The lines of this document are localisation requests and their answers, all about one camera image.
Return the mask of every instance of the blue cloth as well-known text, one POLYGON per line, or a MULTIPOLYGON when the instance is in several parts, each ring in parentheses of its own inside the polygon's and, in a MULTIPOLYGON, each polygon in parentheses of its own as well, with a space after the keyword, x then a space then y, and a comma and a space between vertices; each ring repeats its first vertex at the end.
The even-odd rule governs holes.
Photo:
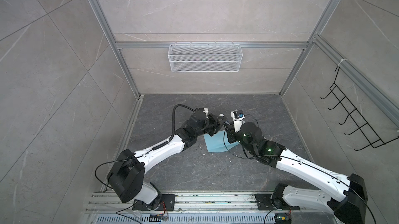
POLYGON ((225 136, 225 147, 223 144, 223 134, 224 131, 219 131, 218 133, 216 133, 216 135, 213 135, 213 137, 208 134, 203 135, 208 152, 224 152, 227 151, 226 147, 228 149, 231 149, 232 147, 239 144, 238 142, 229 143, 227 136, 225 136))

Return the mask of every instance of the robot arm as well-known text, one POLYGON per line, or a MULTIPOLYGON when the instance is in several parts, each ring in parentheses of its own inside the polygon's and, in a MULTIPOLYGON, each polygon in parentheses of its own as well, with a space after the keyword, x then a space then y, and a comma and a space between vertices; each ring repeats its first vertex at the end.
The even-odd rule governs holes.
POLYGON ((361 177, 350 177, 320 167, 299 157, 276 142, 266 140, 262 131, 252 122, 244 121, 242 111, 232 112, 229 123, 221 114, 209 114, 208 109, 196 109, 172 139, 165 140, 143 150, 121 152, 107 179, 123 203, 132 199, 143 201, 149 209, 159 205, 161 193, 144 182, 144 174, 167 157, 180 153, 197 142, 197 137, 213 136, 223 126, 229 143, 238 141, 259 162, 287 171, 311 183, 320 190, 294 188, 278 184, 272 202, 277 208, 310 207, 334 215, 344 223, 363 224, 366 215, 367 193, 361 177))
POLYGON ((144 174, 153 166, 174 154, 180 153, 197 142, 197 137, 213 136, 226 121, 224 116, 209 114, 207 108, 197 108, 182 127, 177 129, 172 139, 165 140, 143 150, 120 153, 107 175, 107 180, 123 203, 137 199, 150 209, 159 205, 161 193, 157 188, 144 182, 144 174))
POLYGON ((242 111, 232 111, 232 123, 225 123, 229 143, 238 141, 259 162, 287 171, 320 190, 279 184, 272 196, 275 207, 310 207, 334 215, 344 223, 363 224, 367 192, 362 177, 346 176, 296 155, 276 142, 266 140, 254 123, 244 121, 242 111))

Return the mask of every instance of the wire mesh basket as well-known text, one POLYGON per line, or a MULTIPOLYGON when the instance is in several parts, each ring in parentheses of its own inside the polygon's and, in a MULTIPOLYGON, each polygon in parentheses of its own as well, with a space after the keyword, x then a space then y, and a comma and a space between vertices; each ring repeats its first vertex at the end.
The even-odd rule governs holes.
POLYGON ((167 53, 172 72, 238 72, 239 44, 173 44, 167 53))

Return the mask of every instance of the black cable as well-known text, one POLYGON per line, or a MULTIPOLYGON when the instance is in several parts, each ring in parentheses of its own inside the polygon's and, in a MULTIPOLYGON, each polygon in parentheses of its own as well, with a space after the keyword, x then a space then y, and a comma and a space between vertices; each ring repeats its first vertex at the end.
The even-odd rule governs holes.
POLYGON ((253 118, 255 119, 255 121, 256 121, 256 125, 259 127, 258 120, 256 120, 256 118, 255 118, 254 116, 252 116, 251 114, 247 114, 247 116, 251 116, 251 117, 253 117, 253 118))
POLYGON ((244 146, 241 145, 241 147, 243 148, 243 152, 244 152, 245 157, 247 157, 248 159, 253 159, 252 157, 248 157, 248 156, 247 156, 247 152, 245 151, 244 146))
POLYGON ((117 214, 117 215, 121 215, 121 216, 126 217, 126 218, 129 218, 129 219, 131 219, 131 220, 134 220, 134 221, 137 222, 137 223, 142 224, 140 221, 138 221, 138 220, 136 220, 136 219, 134 219, 134 218, 132 218, 132 217, 128 217, 128 216, 126 216, 126 215, 118 214, 119 212, 125 211, 125 210, 127 210, 128 208, 133 207, 133 205, 130 206, 130 207, 127 207, 127 208, 125 208, 125 209, 119 210, 118 212, 116 212, 116 214, 117 214))
POLYGON ((364 205, 367 207, 367 209, 370 211, 370 213, 371 213, 371 215, 372 215, 372 217, 373 217, 374 224, 377 224, 376 218, 374 217, 373 212, 372 212, 372 210, 370 209, 370 207, 367 205, 366 201, 364 201, 363 198, 362 198, 353 188, 349 187, 349 185, 347 185, 347 184, 344 183, 343 181, 339 180, 338 178, 332 176, 331 174, 329 174, 329 173, 327 173, 327 172, 325 172, 325 171, 322 171, 322 170, 319 169, 319 168, 313 167, 312 165, 309 165, 309 164, 307 164, 307 163, 305 163, 305 162, 301 162, 301 161, 295 160, 295 159, 293 159, 293 158, 291 158, 291 157, 285 157, 285 156, 280 156, 280 155, 262 155, 262 156, 253 156, 253 157, 250 157, 250 158, 247 158, 247 157, 239 157, 239 156, 233 154, 233 153, 227 148, 226 143, 225 143, 225 134, 226 134, 226 129, 225 129, 224 134, 223 134, 223 144, 224 144, 224 146, 226 147, 227 151, 228 151, 230 154, 232 154, 233 156, 237 157, 237 158, 241 158, 241 159, 251 159, 251 158, 257 158, 257 157, 281 157, 281 158, 287 158, 287 159, 290 159, 290 160, 299 162, 299 163, 301 163, 301 164, 307 165, 307 166, 309 166, 309 167, 311 167, 311 168, 314 168, 314 169, 316 169, 316 170, 318 170, 318 171, 320 171, 320 172, 323 172, 324 174, 327 174, 327 175, 329 175, 330 177, 336 179, 337 181, 341 182, 343 185, 345 185, 345 186, 347 186, 349 189, 351 189, 351 190, 363 201, 364 205))
POLYGON ((95 176, 95 177, 97 178, 97 180, 98 180, 99 182, 101 182, 104 186, 106 186, 106 187, 108 187, 108 188, 110 188, 110 189, 113 189, 112 187, 110 187, 110 186, 108 186, 107 184, 103 183, 102 180, 100 180, 100 178, 98 178, 98 176, 97 176, 97 169, 98 169, 100 166, 104 165, 104 164, 113 163, 113 162, 130 161, 130 160, 133 160, 133 159, 135 159, 135 158, 140 158, 140 157, 133 157, 133 158, 130 158, 130 159, 127 159, 127 160, 119 160, 119 161, 111 161, 111 162, 104 162, 104 163, 101 163, 101 164, 96 168, 96 170, 94 170, 94 176, 95 176))
POLYGON ((186 109, 194 111, 192 108, 190 108, 188 106, 185 106, 185 105, 182 105, 182 104, 177 104, 177 105, 175 105, 175 107, 173 107, 173 111, 172 111, 172 135, 170 135, 169 141, 172 141, 172 139, 174 137, 174 129, 175 129, 174 115, 175 115, 177 107, 184 107, 186 109))
POLYGON ((266 224, 266 217, 269 215, 269 213, 266 214, 265 219, 263 220, 263 224, 266 224))
POLYGON ((236 122, 236 121, 241 121, 242 123, 244 122, 241 119, 236 119, 236 120, 233 120, 233 121, 229 122, 229 124, 232 124, 233 122, 236 122))

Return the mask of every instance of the dark gray floor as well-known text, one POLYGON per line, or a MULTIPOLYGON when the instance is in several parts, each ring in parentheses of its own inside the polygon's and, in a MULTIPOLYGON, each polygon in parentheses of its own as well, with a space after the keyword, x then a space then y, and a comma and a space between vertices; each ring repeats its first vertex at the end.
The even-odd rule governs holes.
MULTIPOLYGON (((172 109, 178 103, 194 109, 206 107, 215 115, 223 113, 228 117, 231 111, 242 109, 244 114, 257 118, 266 138, 308 158, 278 95, 145 95, 128 148, 132 151, 144 149, 167 138, 172 128, 172 109)), ((177 108, 176 126, 190 115, 187 109, 177 108)), ((246 121, 253 120, 248 116, 246 121)), ((244 156, 241 146, 231 151, 244 156)), ((277 183, 314 188, 294 175, 258 161, 239 159, 228 152, 209 153, 203 137, 189 149, 148 171, 145 180, 160 190, 272 191, 277 183)))

